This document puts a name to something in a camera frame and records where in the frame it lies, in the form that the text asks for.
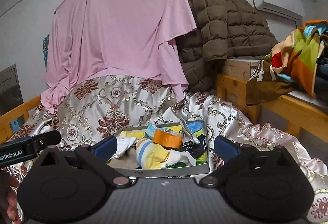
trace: gray plastic surface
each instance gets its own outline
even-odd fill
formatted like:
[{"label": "gray plastic surface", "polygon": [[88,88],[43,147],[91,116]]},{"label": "gray plastic surface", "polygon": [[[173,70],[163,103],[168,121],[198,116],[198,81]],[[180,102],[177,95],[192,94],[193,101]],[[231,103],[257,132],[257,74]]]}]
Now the gray plastic surface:
[{"label": "gray plastic surface", "polygon": [[[34,220],[26,222],[26,224],[37,223],[40,222]],[[114,191],[98,212],[75,223],[256,224],[265,222],[251,220],[235,212],[217,190],[200,187],[194,179],[141,178],[131,188]],[[297,220],[289,223],[306,224],[307,222]]]}]

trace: wall-mounted air conditioner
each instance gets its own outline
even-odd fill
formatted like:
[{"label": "wall-mounted air conditioner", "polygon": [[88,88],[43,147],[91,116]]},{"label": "wall-mounted air conditioner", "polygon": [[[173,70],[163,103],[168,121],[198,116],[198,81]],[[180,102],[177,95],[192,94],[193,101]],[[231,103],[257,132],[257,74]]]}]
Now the wall-mounted air conditioner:
[{"label": "wall-mounted air conditioner", "polygon": [[258,10],[283,16],[292,20],[301,20],[305,16],[300,0],[253,0]]}]

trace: colorful blanket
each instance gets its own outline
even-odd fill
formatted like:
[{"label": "colorful blanket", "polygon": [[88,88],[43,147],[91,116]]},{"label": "colorful blanket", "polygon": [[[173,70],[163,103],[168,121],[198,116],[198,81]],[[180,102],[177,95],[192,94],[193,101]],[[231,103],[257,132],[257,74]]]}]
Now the colorful blanket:
[{"label": "colorful blanket", "polygon": [[297,89],[315,97],[317,63],[327,32],[326,20],[309,21],[276,44],[247,82],[246,104],[272,101]]}]

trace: white cloth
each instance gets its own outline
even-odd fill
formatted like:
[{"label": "white cloth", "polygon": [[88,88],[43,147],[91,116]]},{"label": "white cloth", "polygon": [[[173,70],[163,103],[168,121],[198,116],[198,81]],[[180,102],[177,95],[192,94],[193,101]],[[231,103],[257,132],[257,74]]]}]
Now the white cloth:
[{"label": "white cloth", "polygon": [[135,137],[117,137],[117,150],[111,158],[121,157],[138,140]]},{"label": "white cloth", "polygon": [[178,152],[171,149],[167,160],[161,164],[161,168],[166,168],[178,162],[186,163],[188,166],[196,165],[196,160],[189,152]]}]

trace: screw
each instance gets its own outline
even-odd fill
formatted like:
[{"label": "screw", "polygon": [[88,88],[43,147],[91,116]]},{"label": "screw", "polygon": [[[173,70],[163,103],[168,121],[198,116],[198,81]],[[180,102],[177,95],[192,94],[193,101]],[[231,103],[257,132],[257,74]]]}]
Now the screw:
[{"label": "screw", "polygon": [[81,145],[81,147],[85,148],[89,152],[91,151],[91,146],[90,145]]},{"label": "screw", "polygon": [[113,183],[117,186],[117,187],[125,187],[130,185],[130,180],[126,177],[116,177],[113,179]]},{"label": "screw", "polygon": [[201,179],[200,184],[206,188],[215,188],[218,184],[218,180],[216,177],[206,176],[205,178]]},{"label": "screw", "polygon": [[247,145],[247,144],[244,144],[244,145],[241,146],[241,148],[242,148],[243,150],[245,150],[245,149],[247,149],[247,148],[252,148],[252,147],[253,147],[252,145]]},{"label": "screw", "polygon": [[274,149],[276,149],[276,150],[280,150],[280,151],[283,151],[283,150],[285,149],[285,147],[282,146],[282,145],[276,145],[276,146],[274,147]]}]

